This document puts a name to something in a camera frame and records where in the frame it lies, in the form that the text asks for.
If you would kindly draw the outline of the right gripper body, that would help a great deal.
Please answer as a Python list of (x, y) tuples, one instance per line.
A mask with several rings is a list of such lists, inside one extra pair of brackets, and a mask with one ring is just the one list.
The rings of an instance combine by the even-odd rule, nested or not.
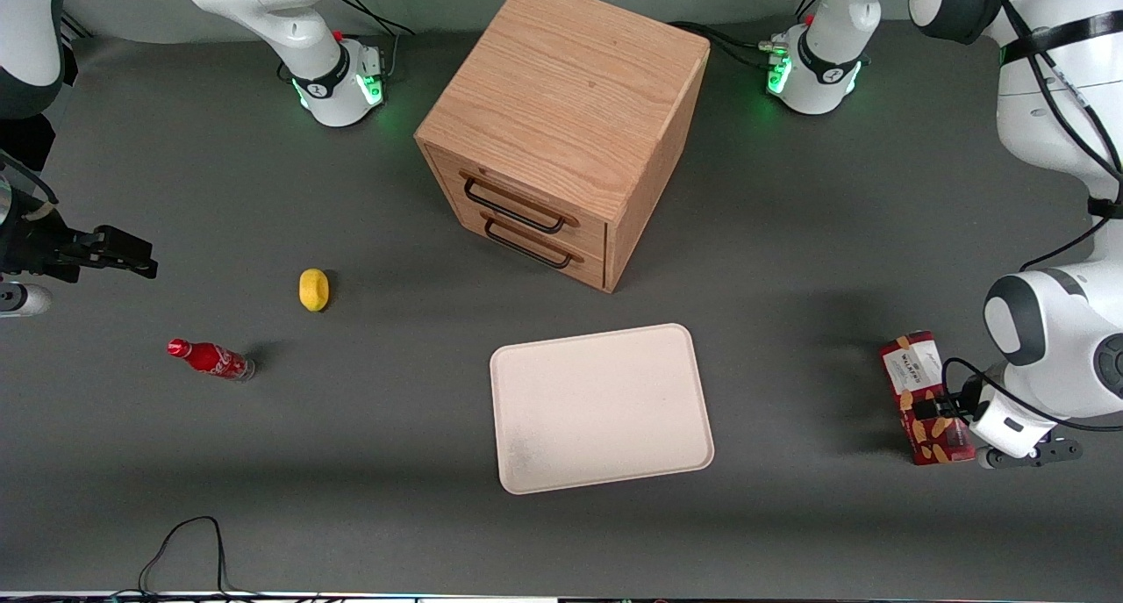
[(75, 284), (81, 269), (65, 261), (62, 250), (72, 247), (80, 236), (58, 212), (28, 220), (22, 205), (9, 205), (1, 227), (1, 271), (4, 275), (52, 276)]

